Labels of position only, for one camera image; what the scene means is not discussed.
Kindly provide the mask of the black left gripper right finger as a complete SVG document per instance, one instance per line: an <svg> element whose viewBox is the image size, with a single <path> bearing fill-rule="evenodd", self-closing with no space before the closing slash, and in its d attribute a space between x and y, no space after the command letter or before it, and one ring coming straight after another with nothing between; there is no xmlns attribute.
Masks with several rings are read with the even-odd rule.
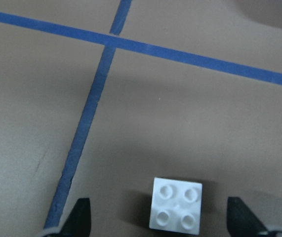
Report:
<svg viewBox="0 0 282 237"><path fill-rule="evenodd" d="M261 237L267 228L240 197L228 197L227 230L231 237Z"/></svg>

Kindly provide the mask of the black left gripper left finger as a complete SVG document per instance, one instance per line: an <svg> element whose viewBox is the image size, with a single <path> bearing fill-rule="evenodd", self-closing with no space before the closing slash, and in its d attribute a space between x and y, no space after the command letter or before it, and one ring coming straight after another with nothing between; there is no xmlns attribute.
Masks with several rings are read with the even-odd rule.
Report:
<svg viewBox="0 0 282 237"><path fill-rule="evenodd" d="M89 198L79 198L59 235L61 237L88 237L91 233L91 206Z"/></svg>

